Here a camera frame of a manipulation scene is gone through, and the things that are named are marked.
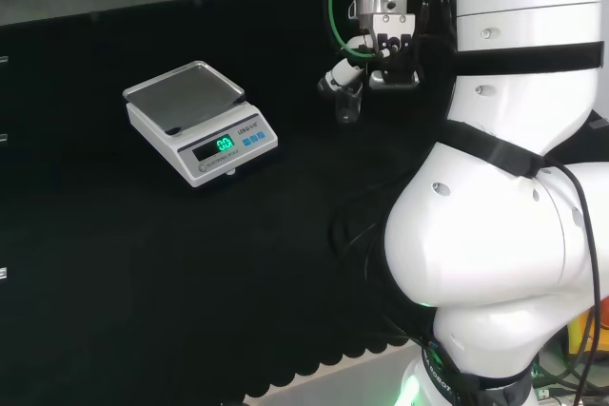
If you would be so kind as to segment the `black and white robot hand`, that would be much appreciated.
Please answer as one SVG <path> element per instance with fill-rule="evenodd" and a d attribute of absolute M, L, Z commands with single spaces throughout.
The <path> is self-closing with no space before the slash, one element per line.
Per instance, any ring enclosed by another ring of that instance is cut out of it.
<path fill-rule="evenodd" d="M 419 85 L 417 18 L 411 13 L 374 13 L 362 17 L 364 34 L 343 40 L 331 27 L 341 59 L 319 81 L 319 91 L 334 96 L 367 85 L 397 91 Z"/>

